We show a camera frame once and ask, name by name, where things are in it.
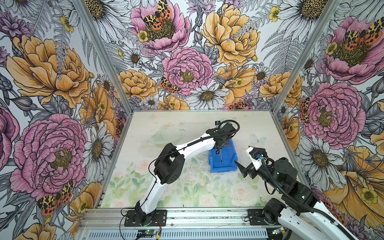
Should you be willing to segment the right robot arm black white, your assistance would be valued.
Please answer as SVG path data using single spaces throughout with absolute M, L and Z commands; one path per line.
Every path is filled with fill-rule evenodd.
M 244 167 L 237 163 L 244 178 L 260 177 L 281 194 L 271 198 L 262 210 L 249 210 L 251 225 L 281 225 L 305 240 L 355 240 L 346 221 L 338 220 L 319 197 L 297 180 L 298 171 L 287 158 L 277 161 L 268 157 L 265 149 L 249 147 L 246 151 L 251 163 Z

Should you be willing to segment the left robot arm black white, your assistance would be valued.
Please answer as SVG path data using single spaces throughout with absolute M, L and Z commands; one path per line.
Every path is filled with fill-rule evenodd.
M 151 214 L 158 205 L 160 197 L 167 186 L 174 183 L 182 174 L 186 161 L 210 150 L 221 153 L 222 148 L 228 147 L 230 139 L 240 130 L 240 124 L 235 120 L 218 122 L 213 129 L 208 129 L 202 136 L 181 145 L 167 144 L 159 157 L 154 159 L 154 170 L 149 170 L 154 177 L 143 199 L 135 205 L 135 212 L 145 216 Z

